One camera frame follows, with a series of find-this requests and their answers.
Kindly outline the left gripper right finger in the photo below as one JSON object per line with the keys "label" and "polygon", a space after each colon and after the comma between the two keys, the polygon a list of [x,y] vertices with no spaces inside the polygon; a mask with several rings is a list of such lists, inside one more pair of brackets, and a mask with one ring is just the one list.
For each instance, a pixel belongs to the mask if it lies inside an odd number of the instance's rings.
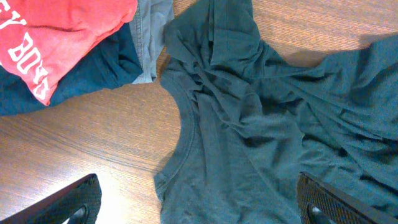
{"label": "left gripper right finger", "polygon": [[397,224],[397,219],[301,172],[296,185],[303,224]]}

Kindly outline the dark green t-shirt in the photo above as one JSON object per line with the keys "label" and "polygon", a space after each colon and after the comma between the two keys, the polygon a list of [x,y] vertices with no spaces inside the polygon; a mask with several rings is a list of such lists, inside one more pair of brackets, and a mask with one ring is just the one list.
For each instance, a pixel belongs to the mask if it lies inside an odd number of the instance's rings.
{"label": "dark green t-shirt", "polygon": [[397,216],[397,37],[295,67],[251,1],[198,1],[164,37],[182,129],[154,178],[162,223],[299,223],[301,172]]}

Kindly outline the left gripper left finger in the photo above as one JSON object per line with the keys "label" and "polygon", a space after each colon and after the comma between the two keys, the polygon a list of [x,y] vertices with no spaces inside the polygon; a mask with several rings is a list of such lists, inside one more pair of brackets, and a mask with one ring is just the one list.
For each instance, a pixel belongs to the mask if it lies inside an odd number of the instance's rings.
{"label": "left gripper left finger", "polygon": [[1,223],[95,223],[102,191],[96,174],[88,174]]}

